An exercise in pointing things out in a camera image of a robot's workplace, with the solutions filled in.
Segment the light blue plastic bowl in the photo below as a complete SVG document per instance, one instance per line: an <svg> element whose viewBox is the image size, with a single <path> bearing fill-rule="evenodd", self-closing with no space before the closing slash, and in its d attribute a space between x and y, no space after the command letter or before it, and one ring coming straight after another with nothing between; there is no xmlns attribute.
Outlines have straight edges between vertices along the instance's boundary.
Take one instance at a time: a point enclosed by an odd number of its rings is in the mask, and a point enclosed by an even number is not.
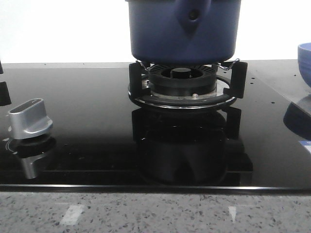
<svg viewBox="0 0 311 233"><path fill-rule="evenodd" d="M303 43L297 47L299 72L304 82L311 86L311 43Z"/></svg>

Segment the black pot support grate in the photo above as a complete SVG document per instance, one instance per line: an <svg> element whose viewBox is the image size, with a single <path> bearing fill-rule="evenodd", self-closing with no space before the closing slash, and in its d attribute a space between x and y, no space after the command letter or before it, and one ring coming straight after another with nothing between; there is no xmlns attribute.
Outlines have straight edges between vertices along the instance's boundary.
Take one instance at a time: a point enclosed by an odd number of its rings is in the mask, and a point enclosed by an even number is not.
<svg viewBox="0 0 311 233"><path fill-rule="evenodd" d="M128 95L129 99L138 106L190 111L230 105L244 96L247 63L239 59L208 66L216 70L215 89L204 95L192 94L184 97L163 95L152 91L149 70L155 65L140 61L129 65Z"/></svg>

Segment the dark blue cooking pot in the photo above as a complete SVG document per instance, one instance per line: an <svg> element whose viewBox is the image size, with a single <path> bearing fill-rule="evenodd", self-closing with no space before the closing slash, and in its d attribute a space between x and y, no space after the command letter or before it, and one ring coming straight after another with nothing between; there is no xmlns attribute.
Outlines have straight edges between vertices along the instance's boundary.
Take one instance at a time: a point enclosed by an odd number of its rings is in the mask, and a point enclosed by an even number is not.
<svg viewBox="0 0 311 233"><path fill-rule="evenodd" d="M161 65L207 65L235 52L240 0L129 0L132 55Z"/></svg>

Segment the black glass cooktop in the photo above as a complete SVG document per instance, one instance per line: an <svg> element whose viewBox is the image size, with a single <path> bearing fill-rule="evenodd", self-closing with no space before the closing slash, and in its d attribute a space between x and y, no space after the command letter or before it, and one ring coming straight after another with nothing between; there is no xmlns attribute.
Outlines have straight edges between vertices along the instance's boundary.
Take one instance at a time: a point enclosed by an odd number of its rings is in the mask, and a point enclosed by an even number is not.
<svg viewBox="0 0 311 233"><path fill-rule="evenodd" d="M311 192L311 92L295 60L249 61L244 98L206 113L144 110L128 64L5 64L1 191ZM51 130L10 137L8 111L43 99Z"/></svg>

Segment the silver stove control knob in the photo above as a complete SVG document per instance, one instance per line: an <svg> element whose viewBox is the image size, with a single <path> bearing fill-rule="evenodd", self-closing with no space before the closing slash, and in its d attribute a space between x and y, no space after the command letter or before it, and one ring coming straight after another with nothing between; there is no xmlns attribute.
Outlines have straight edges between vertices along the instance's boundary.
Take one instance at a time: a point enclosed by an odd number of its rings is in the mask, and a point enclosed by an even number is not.
<svg viewBox="0 0 311 233"><path fill-rule="evenodd" d="M10 137L28 139L48 133L53 121L47 116L43 99L31 99L8 111Z"/></svg>

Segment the black left burner grate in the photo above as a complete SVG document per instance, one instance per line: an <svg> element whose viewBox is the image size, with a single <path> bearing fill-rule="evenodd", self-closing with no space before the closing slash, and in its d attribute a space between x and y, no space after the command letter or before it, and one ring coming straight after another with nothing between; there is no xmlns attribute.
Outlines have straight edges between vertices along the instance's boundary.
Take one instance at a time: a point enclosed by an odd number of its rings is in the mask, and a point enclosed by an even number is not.
<svg viewBox="0 0 311 233"><path fill-rule="evenodd" d="M6 106L11 104L11 99L5 81L0 82L0 106Z"/></svg>

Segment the blue label sticker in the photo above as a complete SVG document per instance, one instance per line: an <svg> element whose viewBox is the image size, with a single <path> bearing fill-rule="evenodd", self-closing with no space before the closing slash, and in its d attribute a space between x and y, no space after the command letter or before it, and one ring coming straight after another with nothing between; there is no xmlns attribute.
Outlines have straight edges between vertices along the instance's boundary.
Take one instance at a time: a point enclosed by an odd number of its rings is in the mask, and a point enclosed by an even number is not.
<svg viewBox="0 0 311 233"><path fill-rule="evenodd" d="M311 153L311 141L303 140L303 141L299 141L299 143L300 143L309 153Z"/></svg>

